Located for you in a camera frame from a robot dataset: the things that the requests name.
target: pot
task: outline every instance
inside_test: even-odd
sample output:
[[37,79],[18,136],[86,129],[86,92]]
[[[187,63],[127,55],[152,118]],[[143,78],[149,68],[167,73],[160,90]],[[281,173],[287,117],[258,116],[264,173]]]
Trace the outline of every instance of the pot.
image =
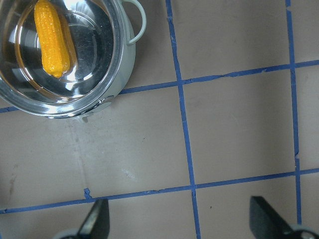
[[[134,36],[122,6],[133,3],[142,28]],[[25,112],[51,119],[86,117],[112,102],[134,66],[146,28],[137,0],[51,0],[69,23],[77,66],[61,78],[42,67],[33,19],[36,0],[0,1],[0,96]]]

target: pot handle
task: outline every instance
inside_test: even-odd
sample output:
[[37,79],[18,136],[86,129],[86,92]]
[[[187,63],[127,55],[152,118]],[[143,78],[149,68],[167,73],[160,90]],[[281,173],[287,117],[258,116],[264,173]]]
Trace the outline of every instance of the pot handle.
[[133,39],[129,40],[129,42],[128,42],[128,45],[132,45],[132,44],[136,43],[143,36],[143,34],[145,32],[145,29],[146,29],[146,14],[145,14],[143,6],[139,3],[139,1],[137,1],[137,0],[122,0],[122,1],[127,1],[127,2],[130,2],[130,3],[133,3],[140,10],[140,13],[142,15],[142,27],[141,27],[140,32],[136,35],[136,37],[134,37]]

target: silver pot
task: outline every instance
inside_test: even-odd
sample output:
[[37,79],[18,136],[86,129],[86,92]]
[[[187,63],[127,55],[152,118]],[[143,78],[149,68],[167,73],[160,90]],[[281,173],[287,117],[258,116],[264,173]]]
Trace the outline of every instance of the silver pot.
[[[135,4],[142,28],[134,36],[122,2]],[[0,1],[0,96],[52,119],[88,116],[108,106],[127,83],[135,43],[146,28],[137,0],[51,0],[69,22],[78,66],[61,78],[46,74],[35,29],[36,0]]]

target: metal pot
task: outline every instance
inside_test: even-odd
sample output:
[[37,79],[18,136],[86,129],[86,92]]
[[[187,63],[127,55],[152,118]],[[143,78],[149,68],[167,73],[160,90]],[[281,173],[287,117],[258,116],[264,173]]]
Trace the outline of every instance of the metal pot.
[[[140,10],[134,36],[123,2]],[[88,116],[108,106],[127,83],[135,43],[146,28],[137,0],[51,0],[67,18],[77,67],[61,78],[42,68],[33,20],[36,0],[0,1],[0,96],[17,108],[52,119]]]

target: black object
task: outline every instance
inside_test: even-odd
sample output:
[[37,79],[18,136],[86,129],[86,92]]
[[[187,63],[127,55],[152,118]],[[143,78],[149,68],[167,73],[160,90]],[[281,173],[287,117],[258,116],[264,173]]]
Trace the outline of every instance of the black object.
[[302,226],[290,226],[263,197],[251,197],[249,226],[256,239],[319,239]]
[[77,235],[61,239],[107,239],[110,232],[108,200],[97,200]]

